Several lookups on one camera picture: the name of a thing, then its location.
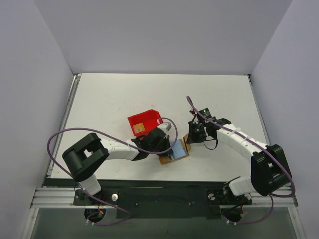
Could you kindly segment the red plastic bin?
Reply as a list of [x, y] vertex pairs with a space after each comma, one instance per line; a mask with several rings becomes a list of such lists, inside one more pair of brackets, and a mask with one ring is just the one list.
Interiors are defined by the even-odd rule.
[[[132, 133], [135, 137], [141, 135], [147, 135], [151, 130], [156, 128], [159, 124], [163, 123], [161, 115], [158, 111], [150, 109], [132, 116], [127, 117]], [[144, 125], [145, 131], [135, 134], [133, 126], [142, 123]]]

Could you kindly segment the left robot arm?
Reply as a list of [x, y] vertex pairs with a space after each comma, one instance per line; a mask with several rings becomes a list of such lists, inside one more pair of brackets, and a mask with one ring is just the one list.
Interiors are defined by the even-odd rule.
[[86, 201], [97, 205], [102, 201], [103, 193], [94, 173], [102, 163], [114, 159], [138, 161], [147, 158], [151, 152], [161, 152], [161, 156], [173, 154], [169, 149], [170, 129], [170, 123], [163, 123], [147, 135], [127, 140], [124, 144], [90, 133], [68, 148], [62, 157], [74, 181], [86, 191]]

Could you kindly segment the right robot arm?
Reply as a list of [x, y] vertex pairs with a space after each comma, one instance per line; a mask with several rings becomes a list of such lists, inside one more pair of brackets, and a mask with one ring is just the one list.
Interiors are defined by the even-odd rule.
[[283, 149], [277, 144], [266, 145], [245, 133], [231, 121], [213, 117], [208, 108], [190, 110], [193, 119], [189, 121], [188, 144], [214, 140], [223, 143], [248, 160], [250, 176], [238, 177], [226, 184], [223, 199], [229, 204], [238, 201], [241, 195], [259, 193], [273, 195], [276, 190], [289, 184], [292, 176]]

